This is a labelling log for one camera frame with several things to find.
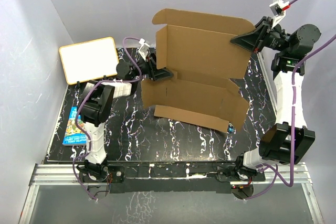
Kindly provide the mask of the brown cardboard box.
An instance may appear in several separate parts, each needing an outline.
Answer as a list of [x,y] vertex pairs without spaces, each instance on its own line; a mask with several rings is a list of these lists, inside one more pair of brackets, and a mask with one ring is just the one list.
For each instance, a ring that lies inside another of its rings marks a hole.
[[173,76],[141,83],[144,107],[153,106],[157,117],[226,132],[232,124],[240,130],[249,102],[236,79],[243,79],[250,52],[230,40],[251,32],[254,25],[243,18],[165,8],[152,23],[156,65]]

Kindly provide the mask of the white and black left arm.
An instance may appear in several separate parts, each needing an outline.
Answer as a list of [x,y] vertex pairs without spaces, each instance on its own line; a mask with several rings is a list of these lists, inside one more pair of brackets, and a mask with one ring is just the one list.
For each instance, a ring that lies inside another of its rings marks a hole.
[[77,169],[98,182],[107,179],[109,173],[104,149],[104,125],[110,116],[113,100],[133,95],[141,76],[147,75],[152,81],[174,76],[167,68],[157,67],[154,53],[133,63],[120,61],[116,70],[115,80],[87,82],[77,107],[77,115],[83,122],[80,129],[86,135],[87,148],[84,166],[77,166]]

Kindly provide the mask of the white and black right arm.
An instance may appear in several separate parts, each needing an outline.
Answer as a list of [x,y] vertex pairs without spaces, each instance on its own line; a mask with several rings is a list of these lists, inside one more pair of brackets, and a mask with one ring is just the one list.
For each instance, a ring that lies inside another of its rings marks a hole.
[[293,185],[295,165],[316,139],[304,119],[301,88],[305,75],[303,60],[320,36],[316,25],[304,24],[293,33],[287,33],[273,18],[266,16],[246,31],[233,32],[230,43],[251,53],[257,54],[265,47],[276,51],[271,70],[276,86],[277,116],[257,148],[239,155],[234,162],[216,167],[217,180],[226,182],[237,178],[251,183],[259,173],[275,169],[275,165],[289,165],[289,180],[279,172],[275,174],[288,187]]

